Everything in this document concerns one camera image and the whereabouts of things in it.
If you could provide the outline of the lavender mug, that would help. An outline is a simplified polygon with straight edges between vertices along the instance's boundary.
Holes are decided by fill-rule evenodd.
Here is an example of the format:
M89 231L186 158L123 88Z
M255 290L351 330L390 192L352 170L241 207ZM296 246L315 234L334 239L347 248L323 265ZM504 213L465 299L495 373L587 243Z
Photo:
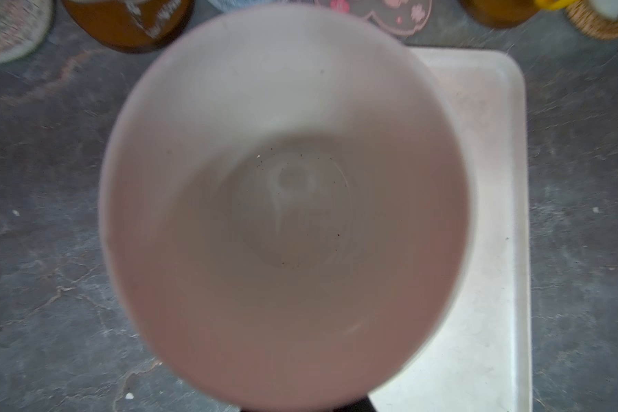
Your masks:
M470 152L436 75L351 15L221 15L146 70L106 147L101 245L139 336L202 393L323 411L397 375L458 292Z

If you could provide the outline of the beige serving tray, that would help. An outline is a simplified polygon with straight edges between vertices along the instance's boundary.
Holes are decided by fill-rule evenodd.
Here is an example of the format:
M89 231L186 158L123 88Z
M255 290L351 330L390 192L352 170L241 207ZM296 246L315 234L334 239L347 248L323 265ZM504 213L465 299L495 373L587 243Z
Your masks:
M475 165L470 263L443 325L370 396L378 411L532 408L530 222L525 79L500 51L414 49L465 129Z

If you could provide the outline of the dark glossy brown coaster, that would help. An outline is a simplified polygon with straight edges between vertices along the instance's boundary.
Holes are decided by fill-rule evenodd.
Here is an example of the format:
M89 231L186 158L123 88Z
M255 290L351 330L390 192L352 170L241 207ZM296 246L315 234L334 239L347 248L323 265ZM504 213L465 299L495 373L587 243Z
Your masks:
M73 21L103 46L122 53L148 53L182 34L195 2L63 1L62 5Z

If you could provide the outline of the brown wooden coaster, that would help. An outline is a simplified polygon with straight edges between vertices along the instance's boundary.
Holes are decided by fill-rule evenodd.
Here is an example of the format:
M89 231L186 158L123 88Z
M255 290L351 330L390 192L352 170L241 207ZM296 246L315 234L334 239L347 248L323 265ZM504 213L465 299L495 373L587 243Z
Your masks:
M459 4L480 24L506 29L517 27L539 12L532 0L459 0Z

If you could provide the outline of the yellow mug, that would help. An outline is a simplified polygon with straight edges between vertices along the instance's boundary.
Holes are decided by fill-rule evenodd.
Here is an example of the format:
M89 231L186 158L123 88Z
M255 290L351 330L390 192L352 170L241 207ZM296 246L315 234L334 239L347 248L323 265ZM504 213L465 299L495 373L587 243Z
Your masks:
M562 10L576 0L533 0L539 10Z

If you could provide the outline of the white patterned round coaster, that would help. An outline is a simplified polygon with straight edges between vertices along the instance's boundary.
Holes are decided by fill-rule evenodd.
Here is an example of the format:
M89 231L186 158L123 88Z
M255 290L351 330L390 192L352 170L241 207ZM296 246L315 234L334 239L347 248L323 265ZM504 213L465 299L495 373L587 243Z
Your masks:
M0 64L23 58L40 46L55 9L51 0L0 0Z

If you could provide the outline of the grey round coaster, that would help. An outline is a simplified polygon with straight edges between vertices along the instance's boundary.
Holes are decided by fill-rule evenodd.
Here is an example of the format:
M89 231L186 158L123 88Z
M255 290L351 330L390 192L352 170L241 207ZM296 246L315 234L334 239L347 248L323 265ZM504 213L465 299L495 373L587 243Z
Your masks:
M208 0L208 2L221 13L230 13L259 5L288 3L288 0Z

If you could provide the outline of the pink flower coaster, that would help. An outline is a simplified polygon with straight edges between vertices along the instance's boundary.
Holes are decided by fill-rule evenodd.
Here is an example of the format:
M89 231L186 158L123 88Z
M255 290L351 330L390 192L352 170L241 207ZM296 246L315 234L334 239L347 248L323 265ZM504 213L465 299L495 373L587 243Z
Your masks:
M315 0L310 3L373 22L397 36L412 36L428 22L432 0Z

